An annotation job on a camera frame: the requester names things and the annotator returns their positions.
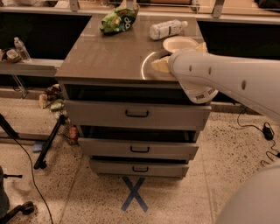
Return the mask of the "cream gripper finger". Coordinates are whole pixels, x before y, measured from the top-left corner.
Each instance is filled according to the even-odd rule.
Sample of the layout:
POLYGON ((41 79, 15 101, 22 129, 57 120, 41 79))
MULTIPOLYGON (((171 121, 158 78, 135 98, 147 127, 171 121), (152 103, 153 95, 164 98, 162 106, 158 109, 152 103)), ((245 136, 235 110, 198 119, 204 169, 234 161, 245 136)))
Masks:
POLYGON ((207 53, 207 44, 205 42, 198 44, 196 47, 197 52, 207 53))
POLYGON ((169 56, 165 56, 161 59, 156 59, 151 62, 151 66, 154 70, 163 72, 163 73, 169 73, 169 56))

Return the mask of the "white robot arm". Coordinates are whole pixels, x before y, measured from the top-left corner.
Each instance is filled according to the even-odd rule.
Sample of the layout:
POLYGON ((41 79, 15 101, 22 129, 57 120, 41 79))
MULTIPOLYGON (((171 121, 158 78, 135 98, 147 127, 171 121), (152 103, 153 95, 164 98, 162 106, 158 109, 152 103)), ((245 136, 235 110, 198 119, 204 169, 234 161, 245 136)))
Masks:
MULTIPOLYGON (((280 123, 279 60, 185 48, 151 64, 157 71, 173 74, 192 102, 209 101, 205 88, 213 88, 280 123)), ((266 166, 242 184, 215 224, 280 224, 280 163, 266 166)))

